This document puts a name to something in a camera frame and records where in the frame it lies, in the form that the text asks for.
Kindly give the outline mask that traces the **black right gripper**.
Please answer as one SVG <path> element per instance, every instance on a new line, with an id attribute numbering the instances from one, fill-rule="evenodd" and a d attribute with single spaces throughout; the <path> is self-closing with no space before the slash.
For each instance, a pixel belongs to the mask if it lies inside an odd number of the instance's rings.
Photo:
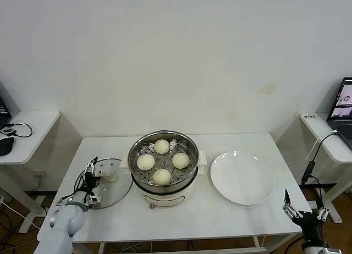
<path id="1" fill-rule="evenodd" d="M 328 208 L 321 207 L 318 213 L 298 211 L 291 204 L 288 190 L 285 189 L 283 211 L 301 228 L 304 240 L 323 240 L 322 225 L 329 215 Z"/>

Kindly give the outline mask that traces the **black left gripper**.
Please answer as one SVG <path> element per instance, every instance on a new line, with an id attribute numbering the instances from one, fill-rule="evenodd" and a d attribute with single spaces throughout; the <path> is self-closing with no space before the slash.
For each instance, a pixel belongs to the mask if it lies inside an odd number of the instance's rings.
<path id="1" fill-rule="evenodd" d="M 95 176 L 95 165 L 97 163 L 98 157 L 93 158 L 86 166 L 85 169 L 85 187 L 88 192 L 92 192 L 96 188 L 97 177 Z"/>

